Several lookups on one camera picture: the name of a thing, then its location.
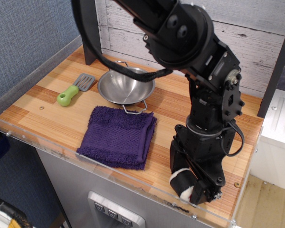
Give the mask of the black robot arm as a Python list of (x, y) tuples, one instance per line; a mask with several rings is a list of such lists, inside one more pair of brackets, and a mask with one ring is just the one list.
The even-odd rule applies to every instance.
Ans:
[(190, 114), (175, 127), (170, 147), (170, 185), (194, 205), (222, 195), (224, 157), (231, 157), (235, 135), (243, 137), (235, 118), (242, 114), (239, 60), (218, 39), (207, 12), (177, 0), (120, 0), (145, 32), (154, 59), (189, 81)]

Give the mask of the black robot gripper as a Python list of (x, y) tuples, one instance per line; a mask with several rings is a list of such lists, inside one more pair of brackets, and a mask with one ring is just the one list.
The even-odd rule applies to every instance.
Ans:
[(190, 203), (199, 205), (219, 199), (226, 184), (222, 161), (230, 151), (236, 131), (226, 127), (219, 135), (203, 136), (180, 124), (175, 131), (170, 147), (171, 175), (190, 171), (196, 177)]

